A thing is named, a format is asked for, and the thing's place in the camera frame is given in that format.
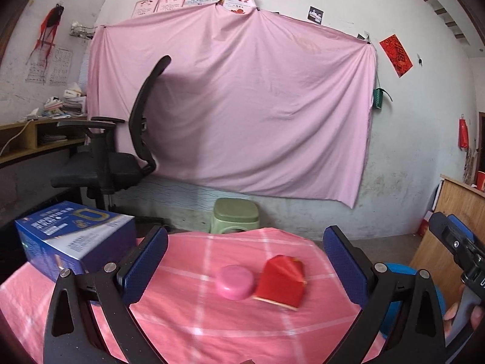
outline white cable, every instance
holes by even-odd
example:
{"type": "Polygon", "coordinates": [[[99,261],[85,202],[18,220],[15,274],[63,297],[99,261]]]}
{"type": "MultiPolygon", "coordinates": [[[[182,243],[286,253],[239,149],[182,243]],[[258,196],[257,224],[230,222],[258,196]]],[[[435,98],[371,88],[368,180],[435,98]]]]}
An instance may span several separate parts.
{"type": "Polygon", "coordinates": [[[23,131],[24,131],[24,130],[27,128],[28,124],[29,124],[31,121],[32,121],[32,120],[29,120],[29,121],[26,123],[26,125],[24,126],[24,128],[23,128],[23,129],[21,129],[21,130],[20,130],[20,132],[19,132],[17,135],[14,135],[13,137],[11,137],[11,139],[9,139],[9,140],[7,141],[7,143],[6,143],[6,144],[4,144],[4,146],[3,146],[2,150],[0,150],[0,157],[2,157],[2,153],[3,153],[3,151],[5,150],[5,148],[8,146],[8,144],[9,144],[9,143],[10,143],[12,140],[16,139],[16,138],[17,138],[17,137],[18,137],[20,134],[22,134],[22,133],[23,133],[23,131]]]}

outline silver bolt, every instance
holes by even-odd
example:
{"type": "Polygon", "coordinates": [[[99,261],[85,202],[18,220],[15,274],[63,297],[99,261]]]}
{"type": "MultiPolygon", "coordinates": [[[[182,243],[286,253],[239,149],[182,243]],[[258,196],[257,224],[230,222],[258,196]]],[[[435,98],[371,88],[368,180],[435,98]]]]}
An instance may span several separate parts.
{"type": "Polygon", "coordinates": [[[381,262],[377,262],[374,268],[377,272],[381,272],[381,273],[384,273],[387,271],[387,266],[385,264],[382,264],[381,262]]]}
{"type": "Polygon", "coordinates": [[[421,275],[422,278],[425,278],[425,279],[428,279],[429,278],[429,272],[426,271],[425,269],[422,269],[420,271],[420,275],[421,275]]]}
{"type": "Polygon", "coordinates": [[[114,262],[109,262],[104,266],[105,272],[113,272],[116,269],[116,264],[114,262]]]}
{"type": "Polygon", "coordinates": [[[59,275],[61,276],[61,278],[65,278],[65,277],[68,277],[70,273],[71,273],[70,269],[64,268],[60,271],[59,275]]]}

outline red chinese poster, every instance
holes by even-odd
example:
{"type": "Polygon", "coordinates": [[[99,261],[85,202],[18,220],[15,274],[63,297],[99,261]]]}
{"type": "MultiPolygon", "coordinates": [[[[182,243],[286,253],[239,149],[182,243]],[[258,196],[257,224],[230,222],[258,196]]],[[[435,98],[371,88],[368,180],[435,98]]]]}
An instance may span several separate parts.
{"type": "Polygon", "coordinates": [[[389,60],[391,60],[391,63],[396,69],[399,78],[411,69],[413,63],[409,59],[409,56],[404,50],[403,45],[397,39],[396,34],[391,35],[384,41],[381,41],[380,44],[384,49],[387,57],[389,57],[389,60]]]}

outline green hanging object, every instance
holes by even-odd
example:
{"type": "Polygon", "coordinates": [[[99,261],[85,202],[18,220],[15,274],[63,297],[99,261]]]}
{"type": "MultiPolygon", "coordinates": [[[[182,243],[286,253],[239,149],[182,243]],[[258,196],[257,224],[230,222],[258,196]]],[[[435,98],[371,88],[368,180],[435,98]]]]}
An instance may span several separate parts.
{"type": "Polygon", "coordinates": [[[384,98],[384,93],[386,93],[389,96],[389,98],[391,99],[391,101],[392,101],[392,97],[391,97],[391,95],[387,91],[385,91],[382,88],[375,89],[374,90],[374,93],[373,93],[373,95],[374,95],[374,102],[372,104],[372,108],[374,108],[375,110],[382,109],[382,99],[384,98]]]}

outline pink round object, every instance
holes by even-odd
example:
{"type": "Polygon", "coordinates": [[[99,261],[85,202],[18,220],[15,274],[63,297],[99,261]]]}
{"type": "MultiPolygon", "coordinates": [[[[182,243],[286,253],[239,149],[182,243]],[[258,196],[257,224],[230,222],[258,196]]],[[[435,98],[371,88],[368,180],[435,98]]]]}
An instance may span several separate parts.
{"type": "Polygon", "coordinates": [[[248,298],[254,291],[254,276],[240,265],[227,265],[215,277],[217,293],[224,298],[238,301],[248,298]]]}

